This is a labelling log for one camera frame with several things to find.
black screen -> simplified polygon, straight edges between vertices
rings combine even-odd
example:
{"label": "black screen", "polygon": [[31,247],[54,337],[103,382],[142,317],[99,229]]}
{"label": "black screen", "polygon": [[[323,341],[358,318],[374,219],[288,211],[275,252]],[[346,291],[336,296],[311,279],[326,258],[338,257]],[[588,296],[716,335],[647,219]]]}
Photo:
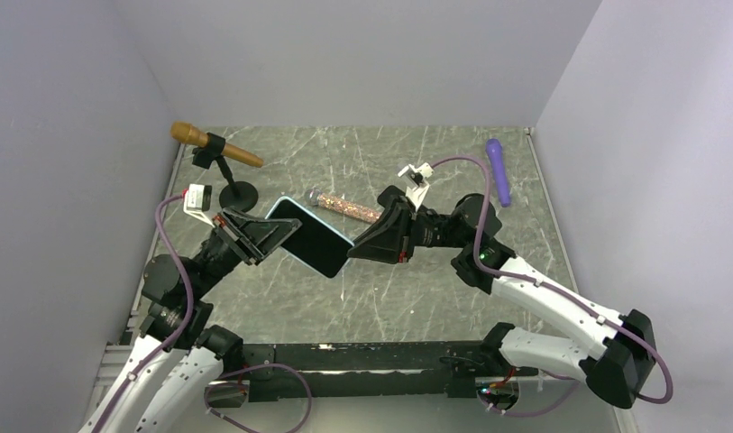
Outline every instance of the black screen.
{"label": "black screen", "polygon": [[328,278],[334,278],[347,262],[353,245],[292,200],[281,200],[268,218],[296,218],[302,223],[281,248]]}

wall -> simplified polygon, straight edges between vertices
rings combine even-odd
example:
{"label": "wall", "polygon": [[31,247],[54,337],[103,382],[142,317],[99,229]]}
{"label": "wall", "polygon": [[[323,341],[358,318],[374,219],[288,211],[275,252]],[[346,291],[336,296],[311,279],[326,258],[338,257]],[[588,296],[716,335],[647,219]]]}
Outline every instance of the wall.
{"label": "wall", "polygon": [[600,0],[116,0],[210,125],[534,125]]}
{"label": "wall", "polygon": [[[541,409],[557,399],[566,384],[547,384],[536,393],[532,382],[523,389],[522,400],[513,411]],[[244,408],[222,410],[257,431],[287,431],[305,413],[305,401],[282,400],[250,403]],[[171,433],[209,431],[234,433],[236,427],[205,414],[202,399],[185,411]],[[589,390],[581,388],[563,406],[538,418],[502,418],[485,411],[475,399],[447,399],[443,395],[408,395],[315,399],[313,411],[300,433],[617,433],[612,409]]]}
{"label": "wall", "polygon": [[0,1],[0,432],[76,431],[176,144],[114,5]]}
{"label": "wall", "polygon": [[640,429],[733,432],[733,1],[604,1],[536,151],[582,293],[648,314],[673,370]]}

gray marble surface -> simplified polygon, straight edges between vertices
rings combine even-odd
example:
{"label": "gray marble surface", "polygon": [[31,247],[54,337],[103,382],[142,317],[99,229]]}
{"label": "gray marble surface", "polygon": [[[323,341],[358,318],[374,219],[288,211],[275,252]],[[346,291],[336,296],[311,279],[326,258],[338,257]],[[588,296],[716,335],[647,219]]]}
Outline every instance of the gray marble surface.
{"label": "gray marble surface", "polygon": [[[203,128],[261,156],[255,169],[229,161],[237,180],[251,182],[260,202],[250,213],[265,216],[282,195],[304,203],[307,189],[319,187],[364,206],[380,209],[377,196],[406,163],[432,162],[448,155],[483,158],[491,137],[504,148],[512,205],[492,198],[504,227],[497,235],[546,275],[570,286],[554,222],[533,154],[522,128],[420,127],[228,127]],[[174,190],[189,183],[224,181],[215,166],[203,170],[184,153]],[[469,162],[449,162],[435,170],[425,204],[450,212],[470,192],[483,191],[483,177]],[[350,238],[367,225],[313,208]],[[209,227],[169,209],[166,229],[180,255],[192,256]],[[164,253],[161,245],[158,253]],[[497,322],[511,322],[555,334],[523,308],[466,286],[449,264],[456,250],[417,249],[410,263],[387,265],[351,260],[329,280],[285,251],[260,266],[240,265],[204,298],[215,304],[210,323],[233,330],[247,343],[379,342],[480,339]]]}

rose gold sequined microphone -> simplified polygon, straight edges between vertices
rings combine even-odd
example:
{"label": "rose gold sequined microphone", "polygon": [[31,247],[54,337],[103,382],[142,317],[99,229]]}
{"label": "rose gold sequined microphone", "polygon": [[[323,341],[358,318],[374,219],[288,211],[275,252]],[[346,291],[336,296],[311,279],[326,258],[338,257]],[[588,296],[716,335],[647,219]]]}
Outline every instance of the rose gold sequined microphone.
{"label": "rose gold sequined microphone", "polygon": [[356,205],[352,201],[324,194],[324,192],[318,188],[309,190],[305,194],[305,197],[308,205],[310,206],[323,207],[324,209],[332,210],[338,214],[345,215],[346,217],[358,219],[364,223],[374,223],[381,215],[381,212],[369,207]]}

